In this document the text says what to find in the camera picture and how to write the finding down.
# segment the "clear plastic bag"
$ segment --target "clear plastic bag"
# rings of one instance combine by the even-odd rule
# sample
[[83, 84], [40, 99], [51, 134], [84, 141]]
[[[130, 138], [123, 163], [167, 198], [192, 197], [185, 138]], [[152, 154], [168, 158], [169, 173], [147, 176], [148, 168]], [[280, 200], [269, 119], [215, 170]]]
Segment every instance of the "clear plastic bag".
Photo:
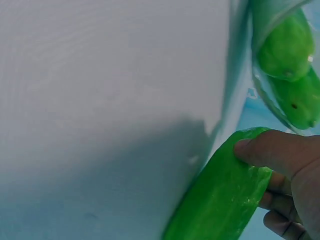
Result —
[[251, 9], [259, 95], [297, 134], [320, 132], [320, 1], [251, 0]]

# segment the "finger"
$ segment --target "finger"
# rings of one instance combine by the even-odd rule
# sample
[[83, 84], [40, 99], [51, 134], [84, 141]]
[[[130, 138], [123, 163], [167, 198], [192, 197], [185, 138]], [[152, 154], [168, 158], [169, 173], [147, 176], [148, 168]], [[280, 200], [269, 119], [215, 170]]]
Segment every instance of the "finger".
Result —
[[292, 195], [291, 182], [287, 177], [276, 171], [272, 172], [268, 190], [279, 194]]
[[276, 211], [268, 212], [263, 222], [268, 229], [285, 240], [311, 240], [301, 224], [289, 221]]
[[259, 203], [259, 207], [276, 211], [289, 221], [302, 223], [291, 196], [265, 192]]
[[268, 130], [252, 140], [239, 141], [235, 155], [254, 166], [267, 166], [292, 179], [300, 170], [319, 158], [320, 137]]

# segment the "cucumber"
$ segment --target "cucumber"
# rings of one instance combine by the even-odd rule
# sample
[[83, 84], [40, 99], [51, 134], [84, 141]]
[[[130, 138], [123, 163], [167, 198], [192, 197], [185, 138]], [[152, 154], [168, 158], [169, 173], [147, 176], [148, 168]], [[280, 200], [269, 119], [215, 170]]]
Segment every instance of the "cucumber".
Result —
[[294, 82], [308, 73], [315, 48], [306, 16], [298, 9], [268, 35], [257, 61], [267, 75]]
[[272, 92], [288, 121], [297, 129], [313, 128], [320, 120], [320, 79], [311, 67], [298, 81], [268, 78]]
[[237, 240], [254, 214], [272, 171], [240, 162], [233, 153], [241, 139], [268, 130], [237, 131], [214, 153], [176, 209], [163, 240]]

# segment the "fingernail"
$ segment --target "fingernail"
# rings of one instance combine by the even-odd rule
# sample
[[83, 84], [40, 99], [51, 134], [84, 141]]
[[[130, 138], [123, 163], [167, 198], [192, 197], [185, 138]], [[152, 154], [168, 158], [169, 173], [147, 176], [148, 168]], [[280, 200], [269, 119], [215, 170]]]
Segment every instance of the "fingernail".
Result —
[[238, 141], [234, 146], [234, 152], [240, 152], [244, 147], [248, 145], [248, 143], [251, 141], [251, 139], [242, 139]]

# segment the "green object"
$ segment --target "green object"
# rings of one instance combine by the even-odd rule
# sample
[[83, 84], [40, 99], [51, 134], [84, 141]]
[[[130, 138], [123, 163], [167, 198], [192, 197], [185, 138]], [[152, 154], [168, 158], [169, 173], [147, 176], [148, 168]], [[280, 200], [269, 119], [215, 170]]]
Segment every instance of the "green object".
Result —
[[273, 94], [288, 121], [297, 129], [313, 128], [320, 120], [320, 79], [313, 68], [295, 82], [269, 77]]
[[267, 36], [257, 53], [257, 61], [267, 75], [293, 82], [308, 73], [314, 53], [313, 35], [299, 8]]
[[237, 131], [214, 153], [185, 194], [163, 240], [237, 240], [254, 214], [271, 177], [267, 167], [236, 159], [234, 145], [268, 130]]

